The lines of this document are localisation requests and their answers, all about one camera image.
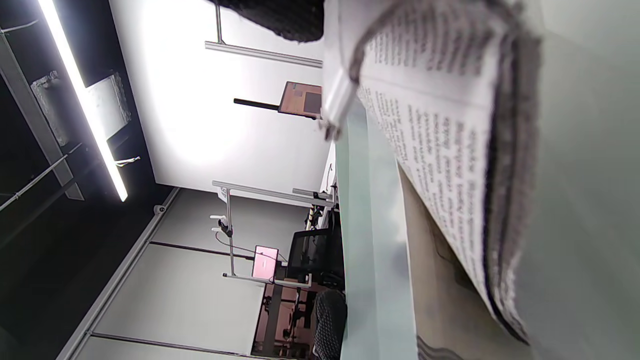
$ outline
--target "white wall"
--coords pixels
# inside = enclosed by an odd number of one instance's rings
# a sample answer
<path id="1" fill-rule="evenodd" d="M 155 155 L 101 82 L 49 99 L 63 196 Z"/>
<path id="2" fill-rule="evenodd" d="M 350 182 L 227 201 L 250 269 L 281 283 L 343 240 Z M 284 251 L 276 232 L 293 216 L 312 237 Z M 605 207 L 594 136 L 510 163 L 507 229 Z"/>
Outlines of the white wall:
<path id="1" fill-rule="evenodd" d="M 227 256 L 149 245 L 95 331 L 249 354 L 264 287 L 223 272 Z"/>
<path id="2" fill-rule="evenodd" d="M 293 233 L 304 230 L 307 213 L 307 208 L 299 206 L 232 196 L 234 245 L 252 250 L 256 245 L 275 247 L 287 258 Z M 226 204 L 215 193 L 181 190 L 154 241 L 229 253 L 216 241 L 211 228 L 217 223 L 209 218 L 226 214 Z M 218 237 L 228 243 L 226 236 Z M 241 250 L 235 253 L 252 256 Z"/>
<path id="3" fill-rule="evenodd" d="M 215 191 L 211 180 L 289 193 L 315 189 L 329 144 L 312 120 L 233 104 L 278 104 L 286 81 L 321 84 L 321 69 L 204 49 L 216 40 L 204 0 L 111 0 L 156 181 Z M 321 53 L 223 12 L 223 36 L 297 55 Z"/>
<path id="4" fill-rule="evenodd" d="M 91 338 L 78 360 L 238 360 L 243 357 Z"/>
<path id="5" fill-rule="evenodd" d="M 293 232 L 304 230 L 305 208 L 241 197 L 232 197 L 231 201 L 234 245 L 247 249 L 256 245 L 278 247 L 288 257 Z M 209 219 L 210 214 L 225 212 L 225 204 L 215 193 L 181 190 L 151 240 L 228 253 L 228 248 L 215 240 L 211 232 L 214 222 Z M 228 241 L 224 235 L 220 238 Z M 234 264 L 236 274 L 251 275 L 253 261 L 236 258 Z M 152 243 L 95 331 L 250 354 L 264 285 L 223 278 L 223 272 L 230 273 L 227 255 Z M 115 346 L 89 344 L 83 356 L 93 359 L 104 348 Z M 119 345 L 110 351 L 113 353 L 97 358 L 151 359 L 158 350 Z M 162 352 L 157 356 L 191 355 Z"/>

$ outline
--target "office chair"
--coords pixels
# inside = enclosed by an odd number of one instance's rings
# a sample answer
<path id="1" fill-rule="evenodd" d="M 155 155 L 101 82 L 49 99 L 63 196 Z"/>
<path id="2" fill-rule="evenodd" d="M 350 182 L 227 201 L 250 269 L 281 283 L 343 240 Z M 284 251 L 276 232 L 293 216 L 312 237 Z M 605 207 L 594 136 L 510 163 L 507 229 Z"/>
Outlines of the office chair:
<path id="1" fill-rule="evenodd" d="M 305 282 L 307 274 L 331 289 L 344 290 L 344 255 L 339 213 L 328 213 L 328 228 L 293 234 L 286 276 Z"/>

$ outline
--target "book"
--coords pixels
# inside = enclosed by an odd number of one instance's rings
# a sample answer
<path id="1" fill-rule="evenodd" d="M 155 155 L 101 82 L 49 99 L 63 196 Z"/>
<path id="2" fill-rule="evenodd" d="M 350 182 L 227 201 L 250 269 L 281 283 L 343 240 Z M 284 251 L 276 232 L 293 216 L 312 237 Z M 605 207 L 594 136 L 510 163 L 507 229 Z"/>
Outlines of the book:
<path id="1" fill-rule="evenodd" d="M 326 7 L 325 27 L 337 27 L 325 34 L 327 137 L 340 135 L 357 96 L 488 312 L 526 343 L 515 274 L 538 144 L 540 39 L 520 5 L 500 0 L 374 1 L 360 13 L 356 3 Z"/>

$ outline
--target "monitor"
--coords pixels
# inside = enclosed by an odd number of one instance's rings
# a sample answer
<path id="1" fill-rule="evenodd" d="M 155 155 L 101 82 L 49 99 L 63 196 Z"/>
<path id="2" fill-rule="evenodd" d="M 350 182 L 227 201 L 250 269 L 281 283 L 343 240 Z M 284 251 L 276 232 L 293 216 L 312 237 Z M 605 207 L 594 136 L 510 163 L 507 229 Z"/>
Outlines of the monitor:
<path id="1" fill-rule="evenodd" d="M 256 245 L 251 276 L 272 281 L 276 272 L 277 259 L 278 249 Z"/>
<path id="2" fill-rule="evenodd" d="M 316 119 L 320 117 L 321 108 L 322 87 L 287 81 L 278 112 Z"/>

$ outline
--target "ceiling light fixture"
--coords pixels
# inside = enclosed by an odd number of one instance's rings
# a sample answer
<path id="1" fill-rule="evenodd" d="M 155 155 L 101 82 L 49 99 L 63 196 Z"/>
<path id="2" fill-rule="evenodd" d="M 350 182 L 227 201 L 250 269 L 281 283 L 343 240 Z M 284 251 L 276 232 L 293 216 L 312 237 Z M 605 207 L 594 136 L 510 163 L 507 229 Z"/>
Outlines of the ceiling light fixture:
<path id="1" fill-rule="evenodd" d="M 62 24 L 58 18 L 56 7 L 53 5 L 53 0 L 38 0 L 38 2 L 40 3 L 42 13 L 49 25 L 49 30 L 51 30 L 51 35 L 53 35 L 53 40 L 56 42 L 56 47 L 58 48 L 62 62 L 65 64 L 71 84 L 76 91 L 76 95 L 84 112 L 84 116 L 86 117 L 86 121 L 89 123 L 89 128 L 91 129 L 93 138 L 98 145 L 98 150 L 104 159 L 104 163 L 107 166 L 107 170 L 109 171 L 111 180 L 115 185 L 116 191 L 120 196 L 120 200 L 124 201 L 127 198 L 127 189 L 124 187 L 124 183 L 122 182 L 122 178 L 118 172 L 118 167 L 113 160 L 113 155 L 111 154 L 111 150 L 107 144 L 107 138 L 104 136 L 104 131 L 102 129 L 102 124 L 100 123 L 100 118 L 98 117 L 95 104 L 91 101 L 91 98 L 88 96 L 87 90 L 84 87 L 82 77 L 80 76 L 80 70 L 78 70 L 74 55 L 71 53 L 69 42 L 67 42 L 65 32 L 62 29 Z"/>

